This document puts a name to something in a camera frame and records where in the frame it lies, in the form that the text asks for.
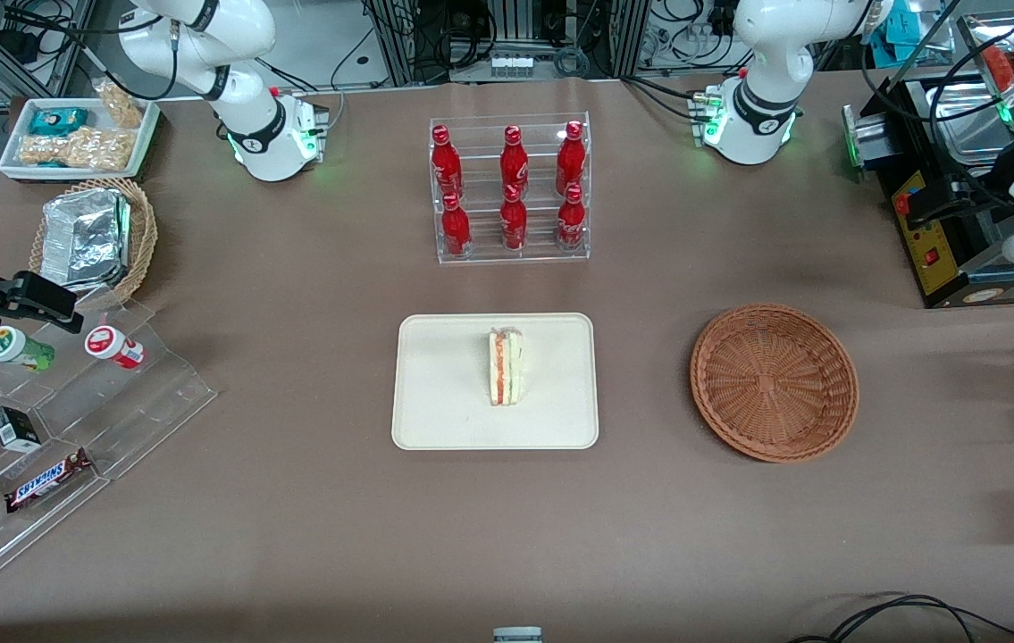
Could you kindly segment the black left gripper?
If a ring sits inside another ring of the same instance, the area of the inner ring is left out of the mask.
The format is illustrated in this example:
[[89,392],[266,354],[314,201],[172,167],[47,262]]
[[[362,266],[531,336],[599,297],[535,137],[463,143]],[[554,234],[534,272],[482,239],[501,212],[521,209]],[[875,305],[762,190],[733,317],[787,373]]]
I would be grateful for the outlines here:
[[964,184],[955,176],[928,180],[925,188],[907,194],[907,225],[927,225],[948,216],[967,219],[996,209],[1000,220],[1014,215],[1014,198],[1010,195],[1014,184],[1014,141],[1000,151],[990,170],[977,177],[955,157],[951,161],[969,184],[968,196],[961,198],[965,195]]

